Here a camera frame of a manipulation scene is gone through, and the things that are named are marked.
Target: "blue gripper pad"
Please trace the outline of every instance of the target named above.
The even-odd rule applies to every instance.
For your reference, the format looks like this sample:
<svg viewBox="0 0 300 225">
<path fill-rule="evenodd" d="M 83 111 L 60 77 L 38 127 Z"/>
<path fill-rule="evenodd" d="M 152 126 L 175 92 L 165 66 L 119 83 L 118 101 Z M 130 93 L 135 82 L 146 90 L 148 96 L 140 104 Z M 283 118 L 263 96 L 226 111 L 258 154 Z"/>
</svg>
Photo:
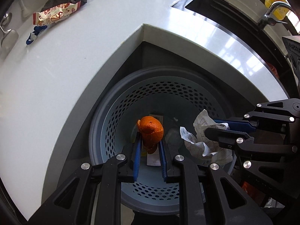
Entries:
<svg viewBox="0 0 300 225">
<path fill-rule="evenodd" d="M 161 174 L 162 174 L 163 180 L 166 181 L 166 179 L 167 179 L 167 160 L 166 160 L 164 144 L 163 144 L 162 140 L 158 143 L 158 150 L 159 150 L 159 159 L 160 159 L 160 165 L 161 165 Z"/>
<path fill-rule="evenodd" d="M 214 121 L 217 124 L 228 123 L 228 126 L 232 131 L 246 132 L 247 134 L 256 131 L 256 128 L 252 127 L 251 124 L 247 122 L 220 120 L 220 119 L 214 119 Z"/>
<path fill-rule="evenodd" d="M 136 143 L 134 144 L 134 146 L 136 146 L 136 152 L 135 152 L 135 158 L 134 158 L 134 164 L 133 164 L 133 179 L 134 179 L 134 181 L 137 181 L 137 177 L 139 176 L 141 151 L 142 151 L 142 135 L 141 134 L 139 134 L 139 137 L 138 137 L 138 139 L 136 139 L 136 142 L 137 142 L 137 145 L 136 145 Z"/>
</svg>

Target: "blue object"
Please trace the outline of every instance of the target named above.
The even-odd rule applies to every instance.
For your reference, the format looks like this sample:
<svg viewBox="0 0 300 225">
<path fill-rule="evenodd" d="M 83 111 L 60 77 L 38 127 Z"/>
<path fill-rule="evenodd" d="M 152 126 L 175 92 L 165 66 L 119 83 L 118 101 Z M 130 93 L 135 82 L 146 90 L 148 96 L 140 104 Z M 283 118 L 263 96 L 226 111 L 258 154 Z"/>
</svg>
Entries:
<svg viewBox="0 0 300 225">
<path fill-rule="evenodd" d="M 159 157 L 160 157 L 160 165 L 161 165 L 161 174 L 163 177 L 163 180 L 166 181 L 167 178 L 167 160 L 165 156 L 165 150 L 163 142 L 159 142 Z"/>
<path fill-rule="evenodd" d="M 137 177 L 139 176 L 140 162 L 141 162 L 141 151 L 142 151 L 142 135 L 139 135 L 139 139 L 137 142 L 135 157 L 134 157 L 134 165 L 133 165 L 133 179 L 137 181 Z"/>
<path fill-rule="evenodd" d="M 38 34 L 40 32 L 42 32 L 43 30 L 45 30 L 47 28 L 47 25 L 43 25 L 43 26 L 35 26 L 33 29 L 34 31 L 30 33 L 30 36 L 28 37 L 28 39 L 26 40 L 26 44 L 30 45 L 38 36 Z"/>
<path fill-rule="evenodd" d="M 252 127 L 252 125 L 247 122 L 220 120 L 220 119 L 214 119 L 214 121 L 217 124 L 228 123 L 228 126 L 232 131 L 246 132 L 247 134 L 256 131 L 256 128 Z"/>
</svg>

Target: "red and white snack bag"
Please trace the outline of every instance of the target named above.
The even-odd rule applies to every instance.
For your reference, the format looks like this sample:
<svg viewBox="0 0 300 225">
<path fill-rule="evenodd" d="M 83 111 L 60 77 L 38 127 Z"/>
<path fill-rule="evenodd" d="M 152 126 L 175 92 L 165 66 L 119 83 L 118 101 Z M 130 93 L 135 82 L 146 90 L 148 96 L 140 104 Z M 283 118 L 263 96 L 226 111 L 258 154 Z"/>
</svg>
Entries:
<svg viewBox="0 0 300 225">
<path fill-rule="evenodd" d="M 76 4 L 64 3 L 58 6 L 52 7 L 40 13 L 33 14 L 33 24 L 37 26 L 43 26 L 57 22 L 58 20 L 66 19 L 71 13 L 77 11 L 80 8 L 80 1 Z"/>
</svg>

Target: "triangular cutout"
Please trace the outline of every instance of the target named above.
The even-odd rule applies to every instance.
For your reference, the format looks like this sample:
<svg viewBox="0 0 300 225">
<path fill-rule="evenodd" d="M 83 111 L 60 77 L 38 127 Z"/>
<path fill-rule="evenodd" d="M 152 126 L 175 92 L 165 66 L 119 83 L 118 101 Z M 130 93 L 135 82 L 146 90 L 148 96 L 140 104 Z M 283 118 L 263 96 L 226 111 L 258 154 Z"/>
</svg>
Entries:
<svg viewBox="0 0 300 225">
<path fill-rule="evenodd" d="M 268 107 L 279 107 L 279 108 L 283 108 L 283 102 L 275 102 L 275 103 L 270 103 L 267 104 Z"/>
<path fill-rule="evenodd" d="M 70 185 L 68 185 L 68 187 L 66 187 L 66 189 L 59 195 L 59 197 L 57 197 L 57 199 L 54 201 L 54 204 L 65 209 L 69 209 L 71 207 L 79 181 L 79 178 L 74 179 Z"/>
<path fill-rule="evenodd" d="M 270 168 L 261 166 L 258 170 L 264 175 L 267 175 L 269 178 L 274 179 L 278 183 L 283 182 L 284 170 L 281 168 Z"/>
<path fill-rule="evenodd" d="M 240 206 L 244 206 L 246 201 L 244 198 L 235 190 L 234 187 L 225 179 L 221 179 L 221 184 L 226 195 L 226 199 L 230 209 L 235 209 Z"/>
</svg>

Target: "yellow container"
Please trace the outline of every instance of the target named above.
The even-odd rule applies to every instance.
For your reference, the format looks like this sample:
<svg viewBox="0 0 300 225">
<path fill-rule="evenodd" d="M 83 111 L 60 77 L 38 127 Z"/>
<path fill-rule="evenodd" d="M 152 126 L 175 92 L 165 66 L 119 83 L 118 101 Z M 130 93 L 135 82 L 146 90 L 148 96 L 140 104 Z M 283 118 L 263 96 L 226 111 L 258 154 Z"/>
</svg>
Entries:
<svg viewBox="0 0 300 225">
<path fill-rule="evenodd" d="M 286 0 L 265 0 L 265 6 L 269 8 L 273 2 L 276 1 L 282 1 L 282 2 L 287 2 Z M 286 14 L 288 13 L 289 9 L 285 7 L 279 7 L 274 11 L 274 15 L 276 16 L 277 19 L 283 20 Z"/>
</svg>

